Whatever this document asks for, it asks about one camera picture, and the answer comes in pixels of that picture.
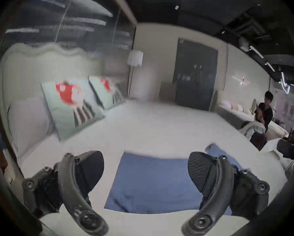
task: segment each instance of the lamp shade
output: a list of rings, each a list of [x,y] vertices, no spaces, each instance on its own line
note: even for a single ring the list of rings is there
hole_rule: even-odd
[[[131,50],[127,64],[130,66],[141,66],[143,62],[143,52],[138,50]]]

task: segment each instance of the upholstered headboard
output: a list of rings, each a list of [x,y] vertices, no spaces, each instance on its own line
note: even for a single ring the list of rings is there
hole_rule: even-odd
[[[0,63],[0,115],[10,143],[8,108],[12,101],[42,95],[40,85],[44,81],[102,74],[103,62],[82,49],[68,51],[54,43],[39,48],[12,45]]]

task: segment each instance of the floor lamp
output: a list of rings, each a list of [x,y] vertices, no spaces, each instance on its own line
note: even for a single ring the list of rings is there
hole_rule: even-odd
[[[133,79],[133,72],[134,72],[134,67],[137,66],[142,66],[143,62],[143,55],[144,53],[138,50],[131,50],[129,53],[129,58],[127,60],[127,64],[132,66],[132,75],[131,75],[131,81],[129,84],[129,92],[128,92],[128,97],[131,92],[131,85],[132,85],[132,79]]]

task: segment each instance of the dark door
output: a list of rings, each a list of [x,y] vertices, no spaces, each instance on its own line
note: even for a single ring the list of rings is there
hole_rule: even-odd
[[[218,51],[211,47],[178,40],[173,82],[175,102],[180,106],[208,110],[214,92]]]

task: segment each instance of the red pattern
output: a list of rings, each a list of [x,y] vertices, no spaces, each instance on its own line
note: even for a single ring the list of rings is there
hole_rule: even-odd
[[[109,84],[109,81],[107,79],[100,78],[100,82],[101,82],[101,84],[103,84],[103,86],[106,88],[106,90],[108,92],[111,92],[110,84]]]
[[[65,90],[62,92],[60,86],[65,86]],[[81,88],[77,85],[69,85],[65,82],[56,84],[56,90],[60,93],[60,97],[64,103],[67,105],[74,105],[76,102],[72,100],[72,89],[77,89],[78,92],[81,92]]]

